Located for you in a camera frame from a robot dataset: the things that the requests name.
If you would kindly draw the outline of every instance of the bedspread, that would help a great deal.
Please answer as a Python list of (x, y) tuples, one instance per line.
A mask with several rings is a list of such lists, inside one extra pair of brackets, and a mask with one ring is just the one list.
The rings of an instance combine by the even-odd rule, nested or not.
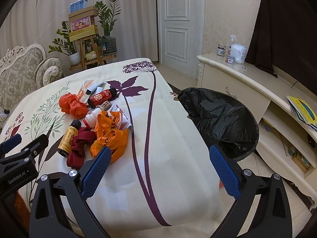
[[(199, 221), (212, 223), (220, 211), (219, 177), (209, 160), (207, 146), (148, 59), (99, 66), (28, 95), (0, 135), (0, 142), (15, 133), (22, 136), (22, 143), (8, 155), (45, 133), (49, 146), (36, 157), (38, 178), (68, 173), (71, 169), (66, 166), (66, 158), (53, 145), (59, 144), (73, 119), (61, 112), (58, 100), (67, 92), (76, 94), (86, 80), (105, 81), (107, 88), (116, 88), (119, 97), (115, 102), (134, 127), (124, 155), (109, 166), (96, 193), (87, 199), (101, 225), (111, 230), (138, 231)], [(33, 181), (19, 190), (29, 207), (36, 186)], [(62, 201), (68, 217), (76, 224), (67, 199)]]

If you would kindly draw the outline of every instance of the tile floor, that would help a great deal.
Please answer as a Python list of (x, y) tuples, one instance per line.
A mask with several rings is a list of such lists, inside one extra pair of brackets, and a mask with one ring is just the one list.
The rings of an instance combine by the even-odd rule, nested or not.
[[(164, 79), (174, 87), (183, 90), (188, 87), (196, 87), (197, 80), (186, 76), (185, 74), (176, 71), (166, 65), (156, 64), (157, 69), (162, 74)], [(256, 154), (252, 153), (242, 161), (238, 162), (242, 169), (248, 168), (252, 170), (256, 175), (270, 177), (274, 172), (273, 170)], [(292, 225), (293, 225), (293, 237), (303, 229), (312, 214), (302, 202), (302, 200), (297, 196), (297, 194), (289, 187), (287, 183), (284, 182), (286, 193), (288, 196), (291, 215), (292, 215)], [(229, 196), (224, 188), (220, 190), (220, 195), (222, 198), (223, 212), (222, 217), (224, 218), (227, 212), (230, 210), (234, 198)], [(251, 210), (248, 217), (240, 230), (239, 235), (244, 234), (248, 231), (251, 224), (253, 216), (256, 212), (256, 207), (259, 203), (260, 195), (256, 195)]]
[(180, 90), (183, 90), (188, 87), (197, 87), (197, 80), (174, 70), (164, 64), (155, 65), (158, 71), (162, 74), (167, 83), (177, 87)]

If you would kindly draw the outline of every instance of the ornate sofa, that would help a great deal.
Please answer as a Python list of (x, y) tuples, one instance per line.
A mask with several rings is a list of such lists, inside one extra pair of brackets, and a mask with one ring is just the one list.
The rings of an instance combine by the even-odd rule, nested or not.
[[(0, 111), (12, 111), (28, 94), (62, 76), (61, 61), (57, 57), (46, 58), (39, 44), (8, 49), (0, 59)], [(0, 130), (4, 120), (0, 118)]]

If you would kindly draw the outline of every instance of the orange mesh bag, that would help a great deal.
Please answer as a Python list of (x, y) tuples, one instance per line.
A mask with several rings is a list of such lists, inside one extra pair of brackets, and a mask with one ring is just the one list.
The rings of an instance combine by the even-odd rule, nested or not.
[(106, 117), (107, 112), (102, 111), (97, 116), (95, 132), (97, 140), (90, 147), (93, 158), (99, 153), (103, 146), (111, 149), (111, 163), (116, 162), (126, 150), (128, 144), (129, 130), (121, 131), (117, 128), (121, 112), (111, 112), (112, 117)]
[(86, 105), (79, 101), (77, 95), (69, 92), (61, 96), (58, 104), (63, 113), (70, 114), (75, 119), (84, 118), (89, 111)]

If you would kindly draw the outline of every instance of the white plastic bottle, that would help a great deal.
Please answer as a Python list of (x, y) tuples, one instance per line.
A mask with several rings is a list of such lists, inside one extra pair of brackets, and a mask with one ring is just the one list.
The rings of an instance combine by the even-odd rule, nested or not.
[(84, 124), (86, 127), (94, 128), (96, 126), (97, 122), (97, 115), (101, 113), (100, 108), (96, 108), (95, 110), (91, 111), (91, 113), (86, 115), (86, 118), (84, 119)]

